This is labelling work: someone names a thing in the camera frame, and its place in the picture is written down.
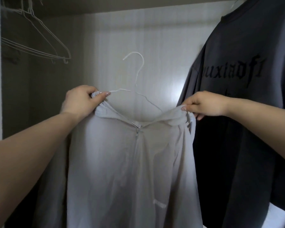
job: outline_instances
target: right hand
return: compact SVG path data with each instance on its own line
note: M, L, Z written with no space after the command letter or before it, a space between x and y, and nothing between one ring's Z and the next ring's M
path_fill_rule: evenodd
M197 92L182 103L182 110L193 112L197 120L201 120L205 115L226 116L231 99L208 91Z
M72 114L77 122L87 117L100 103L102 103L110 92L102 92L95 98L90 94L98 91L94 86L78 86L66 93L61 113Z

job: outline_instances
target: forearm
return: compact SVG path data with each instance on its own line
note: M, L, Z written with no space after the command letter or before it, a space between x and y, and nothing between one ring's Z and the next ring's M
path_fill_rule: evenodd
M76 124L72 114L59 114L0 142L0 226Z
M226 116L241 123L285 158L285 109L231 98Z

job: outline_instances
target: closet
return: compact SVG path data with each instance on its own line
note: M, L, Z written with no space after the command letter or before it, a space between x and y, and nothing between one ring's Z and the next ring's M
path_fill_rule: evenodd
M144 57L136 90L163 111L172 109L192 62L221 16L243 0L31 3L34 15L61 43L29 14L26 18L8 10L21 9L21 0L1 0L4 138L59 113L65 93L78 85L93 85L100 91L133 90L142 59L132 54L123 61L133 51ZM29 7L30 0L23 0L23 8ZM19 51L7 46L6 40L41 54L55 55L56 50L61 59L38 57L38 53L25 53L26 49ZM112 93L108 101L118 112L137 121L150 121L161 114L134 92ZM37 188L38 184L14 211L6 228L31 226Z

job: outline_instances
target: white hanger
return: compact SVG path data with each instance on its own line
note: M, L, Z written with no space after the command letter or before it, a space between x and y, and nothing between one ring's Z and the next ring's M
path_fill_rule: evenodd
M136 88L137 88L137 78L138 78L138 74L140 73L142 67L144 66L145 60L144 60L143 56L142 56L140 53L138 53L138 52L131 52L131 53L129 53L127 56L125 56L122 60L124 61L125 59L127 59L127 58L128 58L131 54L133 54L133 53L139 54L139 55L142 57L142 59L143 59L143 61L142 61L143 64L141 65L141 67L140 67L139 70L137 71L136 77L135 77L135 89L136 89ZM112 90L112 91L110 91L110 92L113 93L113 92L118 92L118 91L131 92L131 90L127 90L127 89ZM156 108L158 108L160 111L162 111L161 108L159 108L157 105L155 105L154 103L152 103L145 95L138 93L136 90L135 90L135 93L137 93L138 95L141 95L141 96L145 97L145 99L146 99L149 103L151 103L151 104L154 105Z
M39 50L36 50L36 49L32 49L30 47L27 47L25 45L21 45L19 43L16 43L16 42L13 42L7 38L3 38L1 37L1 42L7 46L10 46L14 49L17 49L19 51L23 51L25 53L28 53L28 54L32 54L32 55L35 55L35 56L38 56L38 57L43 57L43 58L48 58L48 59L51 59L52 62L53 62L53 59L62 59L64 61L65 64L68 63L68 60L71 59L71 53L70 51L68 50L68 48L44 25L44 23L38 19L35 14L34 14L34 10L33 10L33 1L32 0L28 0L28 11L25 11L24 10L24 5L23 5L23 0L21 0L21 9L12 9L12 8L7 8L5 7L5 4L4 4L4 0L3 0L3 6L1 6L1 9L2 10L5 10L5 11L9 11L9 12L15 12L15 13L18 13L22 16L24 16L28 21L30 21L30 23L34 26L34 28L41 34L41 36L47 41L47 43L54 49L55 51L55 55L53 54L49 54L49 53L45 53L45 52L42 52L42 51L39 51ZM62 56L58 56L58 53L56 51L56 49L54 48L54 46L46 39L46 37L38 30L38 28L34 25L34 23L29 19L27 18L27 14L29 14L30 16L32 16L35 20L37 20L41 25L42 27L47 31L49 32L67 51L68 53L68 56L69 57L62 57Z
M232 9L232 8L234 7L234 5L237 3L237 1L238 1L238 0L236 0L236 1L233 3L233 5L231 6L230 9Z

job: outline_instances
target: white garment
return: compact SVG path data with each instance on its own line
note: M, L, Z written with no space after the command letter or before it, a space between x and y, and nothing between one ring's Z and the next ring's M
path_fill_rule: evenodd
M194 132L180 107L140 123L101 103L73 131L68 166L63 145L47 167L34 227L65 227L67 187L68 228L202 228Z

